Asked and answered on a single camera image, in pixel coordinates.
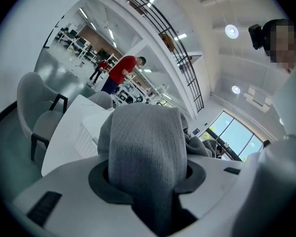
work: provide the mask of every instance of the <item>chair leg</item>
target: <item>chair leg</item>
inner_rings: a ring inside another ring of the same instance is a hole
[[[31,143],[31,160],[34,161],[37,139],[32,137],[31,141],[32,141],[32,143]]]

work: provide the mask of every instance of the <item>blue pants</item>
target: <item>blue pants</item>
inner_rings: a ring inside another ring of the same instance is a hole
[[[110,77],[105,82],[102,91],[105,91],[108,94],[112,94],[113,91],[118,87],[118,83],[113,81]]]

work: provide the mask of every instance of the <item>window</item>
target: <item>window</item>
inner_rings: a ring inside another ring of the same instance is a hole
[[[262,141],[241,122],[222,112],[214,123],[199,136],[201,141],[215,139],[226,151],[223,159],[246,161],[247,157],[259,152],[263,147]]]
[[[159,102],[157,103],[157,105],[163,105],[163,106],[167,106],[170,108],[173,108],[173,105],[170,104],[167,100],[165,100],[164,98],[160,99]]]
[[[248,155],[252,154],[252,153],[256,153],[259,152],[261,150],[261,148],[263,147],[263,143],[261,140],[259,140],[255,135],[252,137],[252,139],[250,140],[250,142],[247,144],[247,146],[245,147],[245,149],[241,152],[241,154],[239,155],[240,159],[242,161],[246,161]]]
[[[239,121],[233,120],[220,137],[239,155],[251,139],[252,132],[245,128]]]
[[[204,132],[201,136],[199,136],[199,138],[201,141],[214,140],[214,138],[208,132]]]

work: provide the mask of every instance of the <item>white floor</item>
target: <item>white floor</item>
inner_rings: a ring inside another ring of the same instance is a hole
[[[64,68],[74,74],[80,81],[87,83],[90,76],[94,72],[94,64],[86,59],[78,59],[72,50],[66,50],[66,48],[54,41],[49,49],[49,52]]]

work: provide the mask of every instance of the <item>black slot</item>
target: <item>black slot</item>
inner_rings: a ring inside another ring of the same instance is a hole
[[[240,169],[231,168],[231,167],[225,168],[224,171],[229,172],[231,174],[235,174],[235,175],[239,175],[240,173]]]
[[[57,192],[46,192],[30,210],[27,217],[42,227],[54,210],[61,196],[62,195]]]

